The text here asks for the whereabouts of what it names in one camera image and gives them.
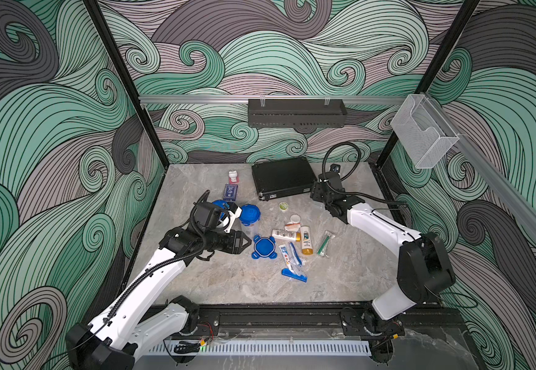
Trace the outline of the blue-lid container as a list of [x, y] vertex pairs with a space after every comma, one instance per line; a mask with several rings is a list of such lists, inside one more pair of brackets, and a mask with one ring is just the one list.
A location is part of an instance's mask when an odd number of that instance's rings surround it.
[[255, 236], [260, 235], [260, 209], [253, 204], [246, 204], [242, 206], [242, 213], [240, 215], [240, 222], [242, 231], [254, 239]]
[[[215, 206], [221, 208], [222, 210], [224, 211], [228, 211], [229, 210], [229, 205], [228, 205], [228, 202], [225, 201], [225, 200], [215, 200], [212, 202]], [[220, 216], [219, 218], [222, 220], [226, 217], [226, 213], [225, 212], [221, 212], [220, 213]]]

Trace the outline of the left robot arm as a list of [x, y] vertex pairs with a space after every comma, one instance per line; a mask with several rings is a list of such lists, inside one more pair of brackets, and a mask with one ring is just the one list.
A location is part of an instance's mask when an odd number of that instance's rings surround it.
[[166, 287], [203, 251], [241, 254], [252, 239], [229, 233], [173, 228], [139, 275], [101, 314], [66, 334], [73, 369], [132, 369], [167, 337], [196, 331], [199, 306], [184, 296], [159, 313], [145, 315]]

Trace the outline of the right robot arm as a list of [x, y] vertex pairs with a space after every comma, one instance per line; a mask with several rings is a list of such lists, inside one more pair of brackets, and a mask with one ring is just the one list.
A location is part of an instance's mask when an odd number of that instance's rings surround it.
[[454, 285], [456, 276], [448, 251], [437, 234], [422, 234], [399, 224], [361, 197], [332, 189], [328, 181], [314, 182], [310, 195], [333, 217], [369, 234], [397, 260], [396, 282], [371, 303], [379, 319], [394, 319]]

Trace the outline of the dark blue small box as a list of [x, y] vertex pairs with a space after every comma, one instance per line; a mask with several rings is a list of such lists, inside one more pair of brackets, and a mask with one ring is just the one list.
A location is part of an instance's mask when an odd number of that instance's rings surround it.
[[238, 194], [238, 188], [239, 186], [237, 184], [228, 183], [225, 186], [224, 192], [223, 192], [223, 200], [227, 202], [235, 202], [237, 199]]

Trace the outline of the small green round cap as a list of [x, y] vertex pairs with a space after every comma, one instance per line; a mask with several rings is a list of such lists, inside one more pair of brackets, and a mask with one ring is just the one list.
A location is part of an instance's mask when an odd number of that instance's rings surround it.
[[289, 210], [289, 204], [286, 203], [286, 202], [280, 202], [279, 203], [279, 208], [280, 208], [281, 211], [286, 212], [286, 211]]

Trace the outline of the toothpaste and brush packet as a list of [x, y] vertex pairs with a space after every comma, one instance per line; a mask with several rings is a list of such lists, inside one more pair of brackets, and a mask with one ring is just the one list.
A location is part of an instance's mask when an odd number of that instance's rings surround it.
[[301, 274], [303, 261], [297, 253], [297, 249], [293, 242], [281, 244], [279, 250], [285, 259], [287, 268], [294, 274]]

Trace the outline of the yellow shampoo bottle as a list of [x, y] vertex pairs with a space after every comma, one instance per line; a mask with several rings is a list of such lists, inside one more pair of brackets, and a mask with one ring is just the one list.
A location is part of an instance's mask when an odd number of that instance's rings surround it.
[[312, 244], [310, 228], [308, 226], [302, 226], [300, 228], [300, 234], [302, 254], [312, 255], [314, 253], [314, 248]]

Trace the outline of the small pink-capped bottle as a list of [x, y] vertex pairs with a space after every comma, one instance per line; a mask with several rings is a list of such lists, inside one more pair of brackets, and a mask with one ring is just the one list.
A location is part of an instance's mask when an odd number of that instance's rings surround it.
[[229, 183], [230, 184], [238, 184], [239, 183], [239, 174], [237, 171], [229, 171]]

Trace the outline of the green toothbrush in wrapper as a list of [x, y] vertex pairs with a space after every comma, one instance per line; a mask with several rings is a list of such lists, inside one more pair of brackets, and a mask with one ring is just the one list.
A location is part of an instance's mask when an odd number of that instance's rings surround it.
[[323, 238], [320, 242], [319, 248], [317, 249], [317, 255], [320, 257], [326, 257], [328, 246], [330, 242], [336, 237], [336, 235], [331, 231], [325, 231]]

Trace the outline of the black hard case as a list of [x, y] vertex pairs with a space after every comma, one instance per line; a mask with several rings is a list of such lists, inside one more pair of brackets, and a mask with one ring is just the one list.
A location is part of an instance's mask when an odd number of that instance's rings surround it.
[[252, 178], [261, 201], [309, 193], [317, 180], [306, 157], [255, 163]]

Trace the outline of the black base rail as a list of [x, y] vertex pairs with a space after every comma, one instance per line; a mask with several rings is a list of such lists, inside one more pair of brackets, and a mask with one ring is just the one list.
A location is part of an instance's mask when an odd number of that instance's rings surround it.
[[200, 305], [184, 334], [203, 335], [243, 329], [340, 329], [345, 336], [400, 334], [405, 328], [463, 328], [455, 309], [416, 305], [392, 319], [377, 317], [370, 302]]

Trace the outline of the black wall shelf tray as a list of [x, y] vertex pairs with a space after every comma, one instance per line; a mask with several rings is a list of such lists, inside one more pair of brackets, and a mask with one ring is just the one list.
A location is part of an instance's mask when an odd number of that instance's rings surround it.
[[248, 102], [248, 124], [253, 128], [342, 128], [348, 112], [343, 100], [252, 99]]

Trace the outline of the clear acrylic wall holder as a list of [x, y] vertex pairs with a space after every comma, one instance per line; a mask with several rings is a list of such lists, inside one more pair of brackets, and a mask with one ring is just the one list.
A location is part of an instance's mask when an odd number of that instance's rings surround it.
[[391, 127], [417, 169], [431, 169], [459, 141], [455, 126], [437, 100], [426, 94], [406, 97]]

